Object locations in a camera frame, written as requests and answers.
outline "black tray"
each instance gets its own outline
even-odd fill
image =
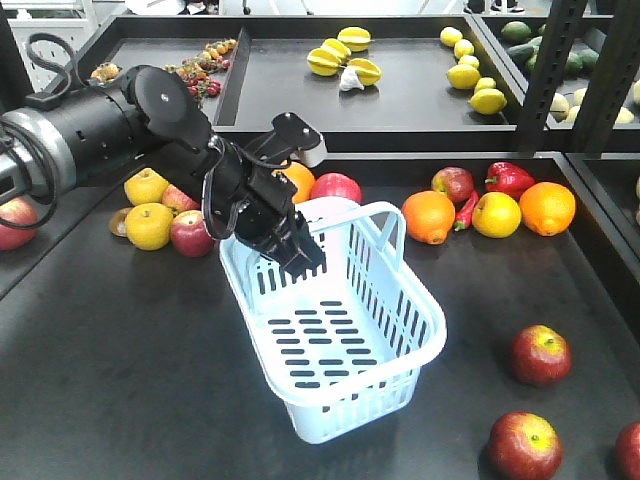
[[[474,16],[477,19],[478,27],[482,33],[487,37],[490,44],[500,53],[505,66],[509,72],[511,72],[515,82],[520,86],[523,92],[526,92],[529,87],[529,73],[524,67],[516,66],[516,64],[506,54],[506,48],[511,46],[510,43],[502,39],[500,30],[502,27],[512,20],[524,21],[535,32],[542,26],[547,18],[546,17],[522,17],[514,18],[513,15],[478,15]],[[572,46],[573,52],[579,52],[587,48],[588,43],[585,43],[584,36],[587,31],[594,28],[602,33],[606,34],[609,24],[611,22],[611,16],[609,15],[590,15],[584,16],[580,20],[579,29],[576,39]],[[638,80],[640,74],[636,74],[635,79]],[[557,89],[558,93],[562,93],[567,97],[570,105],[573,105],[573,92],[579,88],[587,87],[589,84],[589,75],[581,73],[576,77],[565,76],[563,82]],[[629,152],[637,149],[636,138],[640,131],[640,108],[633,102],[633,95],[630,91],[627,95],[627,99],[624,102],[624,106],[627,107],[634,115],[635,120],[630,124],[616,124],[613,127],[613,131],[609,140],[604,147],[605,152]],[[573,145],[571,143],[571,131],[572,124],[565,122],[557,122],[551,115],[547,117],[547,126],[549,131],[546,133],[545,146],[546,148],[559,150],[559,151],[571,151]]]
[[[407,239],[407,262],[445,311],[447,344],[407,407],[317,446],[298,439],[266,385],[217,256],[142,252],[112,236],[108,219],[126,204],[116,189],[0,302],[0,476],[497,479],[489,430],[524,409],[564,440],[554,478],[622,480],[612,446],[640,417],[640,348],[629,329],[637,308],[619,308],[608,289],[623,282],[640,298],[637,260],[624,260],[628,246],[567,160],[336,154],[316,173],[343,171],[366,202],[400,206],[442,166],[469,168],[480,186],[497,159],[572,188],[570,230],[543,238],[521,227],[502,240],[468,230],[437,247]],[[507,345],[531,323],[573,346],[558,385],[511,377]]]
[[[162,66],[199,53],[207,41],[235,37],[239,46],[229,72],[220,75],[223,94],[207,99],[203,111],[221,133],[264,132],[274,116],[290,110],[326,137],[334,151],[508,150],[522,93],[501,60],[484,48],[470,17],[138,17],[119,16],[80,52],[83,72],[105,60],[128,68]],[[340,92],[338,77],[314,75],[307,53],[346,26],[367,28],[374,42],[368,56],[383,70],[366,91]],[[483,75],[494,77],[509,106],[482,116],[468,105],[469,92],[450,87],[446,71],[455,65],[440,30],[459,28],[476,47]],[[367,145],[361,132],[380,132]]]

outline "black metal post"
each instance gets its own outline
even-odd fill
[[[587,0],[554,0],[551,4],[516,126],[513,145],[516,151],[535,152],[542,143],[553,95],[562,82],[567,57],[586,6]]]
[[[601,154],[640,67],[640,2],[618,0],[572,130],[574,152]]]
[[[9,20],[0,4],[0,65],[3,73],[0,75],[0,114],[20,108],[24,97],[33,93],[31,80],[20,52],[13,38]]]

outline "basket handle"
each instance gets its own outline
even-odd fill
[[[376,248],[383,255],[389,257],[390,263],[394,269],[398,271],[404,258],[404,239],[407,231],[407,223],[402,212],[389,202],[372,202],[361,207],[356,207],[345,212],[340,212],[330,217],[321,218],[320,220],[309,222],[309,230],[311,233],[317,233],[321,230],[329,230],[340,227],[347,223],[353,223],[362,218],[370,218],[374,215],[387,213],[387,218],[380,232],[380,236],[376,241]],[[391,255],[384,250],[385,245],[391,237],[394,227],[397,227],[395,238],[395,253]]]

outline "orange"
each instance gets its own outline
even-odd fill
[[[171,240],[173,212],[161,203],[133,207],[124,219],[127,237],[140,250],[159,250]]]
[[[433,190],[414,193],[402,205],[407,233],[419,242],[439,245],[447,239],[456,207],[446,195]]]
[[[144,168],[124,182],[124,193],[132,205],[160,203],[169,182],[151,168]]]
[[[539,182],[522,194],[520,209],[527,227],[550,237],[569,228],[576,213],[576,199],[564,185]]]
[[[485,193],[473,209],[471,224],[489,238],[505,238],[520,225],[522,214],[518,202],[506,193]]]
[[[293,203],[302,203],[309,200],[311,195],[311,187],[316,183],[316,177],[313,172],[299,162],[291,162],[288,168],[276,170],[284,173],[289,180],[293,182],[298,191],[293,196]]]

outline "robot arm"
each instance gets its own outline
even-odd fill
[[[324,261],[291,197],[295,186],[275,169],[293,153],[309,166],[324,159],[322,136],[293,113],[244,148],[215,134],[182,80],[138,66],[107,85],[76,82],[40,92],[0,117],[0,204],[28,194],[49,205],[77,186],[142,162],[192,198],[202,199],[209,233],[232,233],[298,276]]]

